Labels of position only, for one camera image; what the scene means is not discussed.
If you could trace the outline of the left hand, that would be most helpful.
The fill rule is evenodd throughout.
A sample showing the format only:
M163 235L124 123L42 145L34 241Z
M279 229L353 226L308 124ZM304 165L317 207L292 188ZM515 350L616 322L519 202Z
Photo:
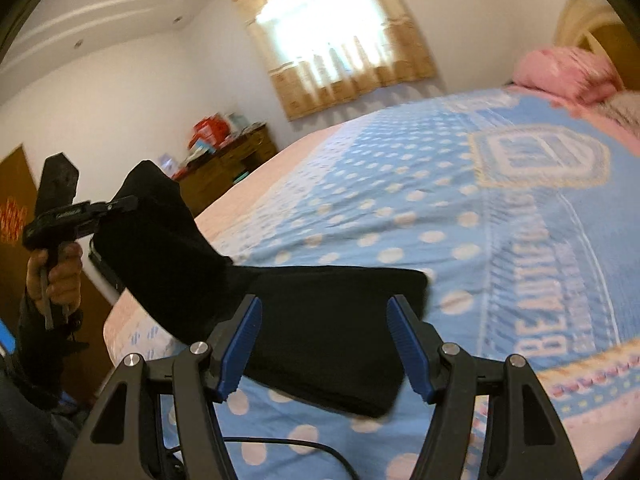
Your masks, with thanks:
M76 242L64 244L58 253L58 264L47 277L47 287L42 288L40 271L46 267L48 253L35 250L29 256L26 271L26 292L40 314L45 315L46 301L66 306L75 312L81 302L82 249Z

